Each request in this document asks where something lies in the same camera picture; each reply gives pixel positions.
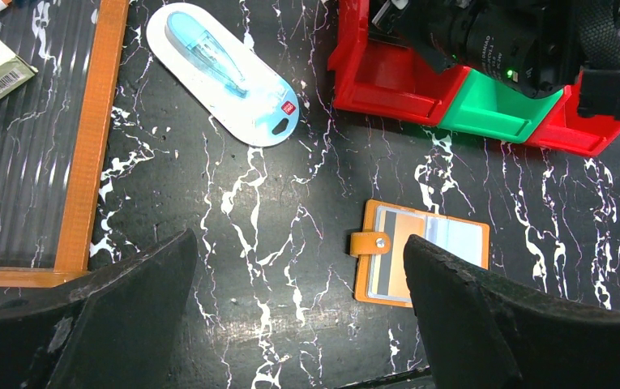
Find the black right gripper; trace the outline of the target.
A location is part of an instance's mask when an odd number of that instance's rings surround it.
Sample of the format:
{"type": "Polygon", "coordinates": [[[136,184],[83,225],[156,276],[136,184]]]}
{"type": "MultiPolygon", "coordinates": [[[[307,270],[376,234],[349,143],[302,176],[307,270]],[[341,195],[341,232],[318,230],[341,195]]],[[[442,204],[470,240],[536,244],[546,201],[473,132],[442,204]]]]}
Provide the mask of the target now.
{"type": "Polygon", "coordinates": [[[574,1],[381,1],[371,23],[437,74],[466,66],[532,99],[579,78],[574,1]]]}

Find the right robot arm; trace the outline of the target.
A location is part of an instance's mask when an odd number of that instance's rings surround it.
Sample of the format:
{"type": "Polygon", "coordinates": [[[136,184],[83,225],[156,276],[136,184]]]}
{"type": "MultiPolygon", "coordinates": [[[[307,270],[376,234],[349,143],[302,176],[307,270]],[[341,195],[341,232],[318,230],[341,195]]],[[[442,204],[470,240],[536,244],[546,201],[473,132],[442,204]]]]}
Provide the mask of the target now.
{"type": "Polygon", "coordinates": [[[438,74],[467,66],[532,99],[579,85],[579,116],[620,121],[620,1],[382,1],[372,24],[438,74]]]}

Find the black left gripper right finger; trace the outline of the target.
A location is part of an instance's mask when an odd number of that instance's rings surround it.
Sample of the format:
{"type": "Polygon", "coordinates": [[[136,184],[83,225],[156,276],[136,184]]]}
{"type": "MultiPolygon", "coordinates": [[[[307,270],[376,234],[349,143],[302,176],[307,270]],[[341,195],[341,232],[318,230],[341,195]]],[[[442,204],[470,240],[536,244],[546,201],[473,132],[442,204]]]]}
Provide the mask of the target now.
{"type": "Polygon", "coordinates": [[[404,270],[438,388],[620,388],[620,312],[561,299],[412,235],[404,270]]]}

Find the orange leather card holder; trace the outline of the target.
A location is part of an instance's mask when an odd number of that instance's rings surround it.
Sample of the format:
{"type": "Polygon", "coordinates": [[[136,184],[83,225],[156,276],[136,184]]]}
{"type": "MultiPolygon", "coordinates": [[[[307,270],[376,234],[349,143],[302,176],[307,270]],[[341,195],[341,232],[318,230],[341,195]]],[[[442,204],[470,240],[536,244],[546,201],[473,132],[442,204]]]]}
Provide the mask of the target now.
{"type": "Polygon", "coordinates": [[[490,266],[487,224],[370,199],[362,231],[352,233],[349,243],[349,254],[357,259],[357,301],[413,306],[404,272],[404,246],[412,235],[478,267],[490,266]]]}

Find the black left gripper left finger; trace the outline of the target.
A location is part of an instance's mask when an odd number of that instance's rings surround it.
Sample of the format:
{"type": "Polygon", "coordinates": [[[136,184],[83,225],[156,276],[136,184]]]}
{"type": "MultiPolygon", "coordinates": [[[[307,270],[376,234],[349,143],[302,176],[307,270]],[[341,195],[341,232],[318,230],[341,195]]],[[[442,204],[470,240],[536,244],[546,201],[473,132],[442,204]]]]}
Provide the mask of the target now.
{"type": "Polygon", "coordinates": [[[185,230],[51,289],[0,288],[0,388],[159,388],[198,258],[185,230]]]}

